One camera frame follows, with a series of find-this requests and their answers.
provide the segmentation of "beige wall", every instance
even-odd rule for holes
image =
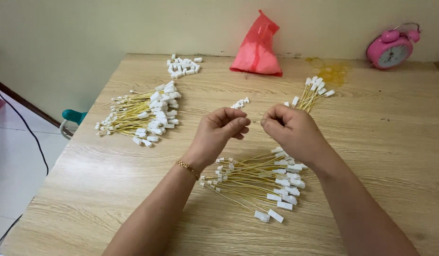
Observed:
[[[87,111],[126,52],[235,55],[262,9],[280,56],[364,58],[416,21],[411,57],[439,60],[439,0],[0,0],[0,81],[61,120]]]

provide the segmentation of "wooden table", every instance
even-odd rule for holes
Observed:
[[[302,59],[280,59],[284,77],[228,70],[233,58],[204,57],[201,72],[176,80],[181,125],[154,148],[128,137],[98,137],[111,97],[170,81],[166,55],[127,55],[1,249],[6,256],[100,255],[132,211],[188,147],[199,119],[250,98],[244,141],[223,155],[247,158],[277,146],[259,121],[275,103],[301,95],[315,71]],[[311,110],[327,140],[422,255],[439,255],[439,71],[405,63],[378,71],[350,61],[347,84]],[[168,255],[345,255],[319,181],[306,189],[282,224],[263,223],[227,199],[196,185]]]

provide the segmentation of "woman's left hand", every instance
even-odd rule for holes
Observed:
[[[234,108],[220,108],[202,117],[196,135],[182,161],[201,172],[213,164],[230,138],[243,139],[250,131],[246,113]]]

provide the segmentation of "teal chair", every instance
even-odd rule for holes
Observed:
[[[71,139],[68,135],[66,135],[63,132],[63,128],[65,127],[66,122],[71,121],[71,122],[75,122],[78,125],[80,125],[80,123],[82,123],[82,120],[85,118],[85,116],[87,115],[87,112],[77,112],[75,110],[71,110],[71,109],[66,109],[65,111],[63,111],[62,113],[62,117],[65,119],[62,124],[60,125],[60,134],[65,137],[66,139]]]

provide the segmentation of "pink alarm clock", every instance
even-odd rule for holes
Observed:
[[[400,32],[397,28],[403,25],[417,25],[417,30]],[[398,27],[384,31],[382,35],[370,44],[366,56],[379,69],[394,67],[405,61],[412,53],[412,43],[420,40],[420,26],[417,23],[404,23]]]

